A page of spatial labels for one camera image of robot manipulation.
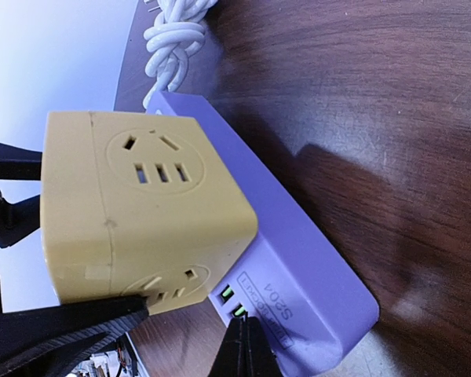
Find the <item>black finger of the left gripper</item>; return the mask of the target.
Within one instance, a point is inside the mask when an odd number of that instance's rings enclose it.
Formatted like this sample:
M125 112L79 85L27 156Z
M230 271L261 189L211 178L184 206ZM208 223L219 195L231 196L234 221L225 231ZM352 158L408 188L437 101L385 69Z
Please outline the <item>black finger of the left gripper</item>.
M38 181L42 153L0 143L0 180ZM0 247L21 241L40 228L40 196L9 203L0 193Z

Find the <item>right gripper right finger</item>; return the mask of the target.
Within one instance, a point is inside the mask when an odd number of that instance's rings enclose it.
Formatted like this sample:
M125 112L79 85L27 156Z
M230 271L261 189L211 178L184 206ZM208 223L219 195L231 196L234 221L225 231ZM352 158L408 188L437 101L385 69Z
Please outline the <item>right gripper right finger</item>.
M283 377L257 317L232 318L209 377Z

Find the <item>purple power strip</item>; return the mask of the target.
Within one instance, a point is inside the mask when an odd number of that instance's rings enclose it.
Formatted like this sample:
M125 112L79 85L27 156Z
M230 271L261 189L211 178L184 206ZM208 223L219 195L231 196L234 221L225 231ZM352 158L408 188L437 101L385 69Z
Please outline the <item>purple power strip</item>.
M256 238L210 293L220 318L259 319L286 376L336 367L377 322L374 296L205 98L158 92L147 112L194 118L257 215Z

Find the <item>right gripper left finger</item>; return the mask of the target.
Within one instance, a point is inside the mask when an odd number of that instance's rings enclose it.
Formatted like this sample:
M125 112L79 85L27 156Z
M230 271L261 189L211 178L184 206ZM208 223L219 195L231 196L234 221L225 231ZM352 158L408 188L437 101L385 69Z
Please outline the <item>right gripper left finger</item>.
M66 376L146 318L139 295L0 313L0 376Z

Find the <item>yellow cube socket adapter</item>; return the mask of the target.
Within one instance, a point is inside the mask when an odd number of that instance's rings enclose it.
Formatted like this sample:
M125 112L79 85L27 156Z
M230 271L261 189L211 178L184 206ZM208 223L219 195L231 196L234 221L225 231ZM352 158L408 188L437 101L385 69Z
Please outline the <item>yellow cube socket adapter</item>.
M150 314L202 302L257 235L257 215L191 117L52 112L42 249L63 304L139 295Z

